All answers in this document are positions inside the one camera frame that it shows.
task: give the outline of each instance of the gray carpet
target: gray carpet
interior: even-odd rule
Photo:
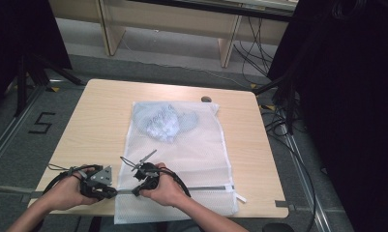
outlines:
[[[135,62],[112,61],[107,59],[71,56],[74,73],[87,81],[90,78],[107,78],[151,83],[188,85],[198,87],[213,87],[222,89],[250,90],[250,83],[242,74],[214,72],[231,80],[215,77],[207,72],[189,71],[179,68],[165,68],[153,65],[143,65]],[[54,72],[48,72],[50,78],[64,80]],[[267,83],[268,80],[258,76],[248,76],[254,82]],[[40,181],[49,159],[67,126],[82,93],[82,88],[68,81],[52,84],[59,87],[57,92],[43,92],[35,102],[28,117],[16,133],[13,142],[0,159],[0,186],[21,189],[34,189]],[[259,96],[259,104],[272,104],[274,90]],[[0,104],[0,135],[2,130],[12,120],[15,110],[15,90]],[[43,122],[52,124],[47,133],[36,134],[30,131],[43,131],[45,126],[35,125],[43,112],[54,113],[44,115]],[[272,121],[272,115],[263,116],[265,125]],[[294,125],[295,138],[303,160],[312,176],[314,188],[329,218],[332,231],[353,231],[346,217],[343,206],[334,192],[329,179],[320,171],[320,158],[305,131],[303,121]],[[285,222],[296,231],[307,231],[312,214],[303,192],[300,180],[296,174],[291,154],[287,148],[275,139],[270,138],[271,148],[277,164],[284,195],[290,206],[289,216],[285,219],[274,218],[234,218],[250,231],[262,231],[263,225],[269,222]],[[0,231],[4,231],[25,209],[26,194],[0,192]],[[77,216],[48,216],[43,231],[87,231],[91,218]]]

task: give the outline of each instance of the wooden table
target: wooden table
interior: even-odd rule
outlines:
[[[220,105],[218,118],[232,175],[238,194],[247,202],[238,202],[236,218],[285,218],[287,207],[276,207],[284,193],[272,151],[254,94],[251,92],[197,88],[176,85],[93,79],[88,82],[50,163],[73,165],[111,165],[113,187],[124,155],[133,102],[189,101],[209,97]],[[42,191],[59,174],[45,170],[37,186]],[[78,206],[61,214],[113,216],[114,199],[92,206]]]

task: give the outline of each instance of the floor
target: floor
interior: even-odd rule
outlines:
[[[147,75],[156,75],[156,81],[162,81],[163,83],[171,84],[192,84],[197,86],[212,87],[213,84],[222,86],[227,89],[238,90],[251,90],[254,85],[260,86],[269,82],[269,79],[262,76],[258,70],[244,63],[244,59],[238,52],[233,51],[229,66],[222,68],[220,63],[220,55],[218,49],[218,41],[215,38],[206,38],[192,35],[175,34],[157,30],[143,30],[136,28],[128,28],[123,38],[119,49],[114,56],[106,56],[104,53],[104,42],[101,34],[101,27],[99,24],[71,21],[67,19],[57,19],[63,40],[65,42],[68,53],[70,54],[71,61],[74,66],[74,70],[81,78],[99,77],[99,74],[104,73],[107,78],[120,79],[121,76],[135,76],[135,81],[152,81],[151,79],[144,79]],[[235,42],[236,46],[240,48],[239,42]],[[257,49],[252,43],[242,43],[242,46],[248,50],[251,49],[252,53],[257,53]],[[272,57],[274,57],[276,46],[264,45],[265,51]],[[118,68],[116,64],[128,65],[128,68]],[[144,67],[151,67],[149,71],[146,71]],[[170,73],[178,73],[175,76],[170,76]],[[42,170],[36,170],[33,164],[30,165],[27,161],[29,156],[22,158],[18,154],[18,150],[27,149],[26,153],[30,153],[30,149],[35,148],[36,152],[41,152],[47,156],[52,155],[52,146],[56,146],[59,136],[64,130],[65,125],[70,119],[70,115],[74,110],[75,104],[70,104],[69,101],[77,101],[81,94],[81,89],[74,87],[70,83],[63,83],[62,79],[54,73],[50,74],[51,79],[55,79],[52,82],[56,86],[64,86],[61,91],[70,93],[71,99],[64,100],[61,97],[56,97],[52,93],[45,93],[47,98],[41,96],[40,99],[45,99],[44,106],[38,106],[39,109],[33,109],[34,111],[42,112],[49,110],[50,108],[64,108],[59,115],[65,115],[59,118],[59,127],[55,133],[54,140],[49,142],[47,138],[42,140],[31,139],[30,135],[24,135],[21,138],[25,141],[21,146],[10,145],[10,156],[14,156],[13,161],[0,159],[0,167],[2,165],[10,166],[15,165],[14,161],[18,160],[20,166],[15,168],[16,170],[4,170],[0,168],[1,176],[11,173],[18,175],[18,171],[27,170],[41,177]],[[271,96],[274,93],[274,89],[267,94]],[[269,105],[270,99],[268,97],[260,97],[257,99],[260,104]],[[7,125],[13,120],[10,116],[10,112],[15,110],[13,102],[15,101],[15,91],[11,91],[8,98],[5,98],[3,105],[5,107],[0,110],[0,134]],[[261,109],[264,113],[263,120],[265,125],[272,121],[272,111],[270,109]],[[272,150],[274,152],[275,162],[280,173],[281,182],[283,183],[284,193],[286,201],[289,204],[289,209],[295,217],[289,217],[285,220],[286,223],[291,224],[296,231],[353,231],[346,217],[343,206],[339,202],[337,194],[334,193],[330,181],[326,178],[326,175],[320,171],[320,159],[315,153],[314,145],[306,135],[304,131],[303,122],[297,122],[295,124],[297,130],[295,130],[295,137],[299,146],[300,152],[303,154],[304,163],[311,173],[314,188],[316,194],[320,200],[324,212],[326,212],[326,223],[329,224],[329,229],[323,229],[321,226],[313,226],[312,230],[306,229],[306,224],[310,217],[310,207],[307,202],[306,195],[302,188],[300,179],[295,171],[294,160],[284,146],[275,141],[271,141]],[[14,140],[18,140],[19,135],[16,135]],[[51,149],[48,147],[43,148],[41,143],[51,143]],[[46,159],[39,165],[45,165]],[[4,194],[4,188],[1,189],[0,194],[0,220],[4,220],[7,223],[11,223],[13,218],[16,218],[26,205],[21,204],[24,199],[21,199],[21,192],[23,190],[29,191],[35,188],[37,180],[2,180],[0,186],[19,187],[18,183],[24,182],[24,188],[11,188]],[[4,204],[10,205],[9,208],[4,208]],[[85,231],[89,225],[89,217],[64,217],[64,227],[61,227],[61,217],[50,216],[44,231],[51,231],[49,228],[59,226],[59,230],[71,230],[71,231]],[[258,221],[255,219],[248,219],[238,221],[247,225],[247,228],[251,228],[251,231],[261,231],[261,226],[268,222],[275,222],[274,219],[268,219],[264,221]]]

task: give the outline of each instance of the forearm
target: forearm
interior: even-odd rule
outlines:
[[[46,216],[50,210],[42,200],[34,202],[18,220],[7,230],[14,231],[31,231]]]
[[[245,228],[233,222],[232,220],[218,215],[217,213],[200,205],[189,197],[180,200],[176,207],[191,217],[201,228],[207,232],[247,231]]]

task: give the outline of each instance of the tripod leg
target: tripod leg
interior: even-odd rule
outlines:
[[[27,81],[25,76],[25,57],[22,55],[18,60],[18,74],[17,74],[17,103],[15,117],[25,108],[27,103]]]
[[[36,55],[36,54],[31,54],[31,57],[32,57],[33,60],[35,60],[38,63],[42,64],[45,68],[50,68],[50,69],[54,70],[56,73],[62,75],[66,79],[70,80],[75,85],[85,85],[82,82],[82,80],[76,78],[75,76],[73,76],[69,72],[66,72],[63,69],[59,68],[55,64],[53,64],[50,61],[46,60],[44,57],[41,57],[41,56]]]

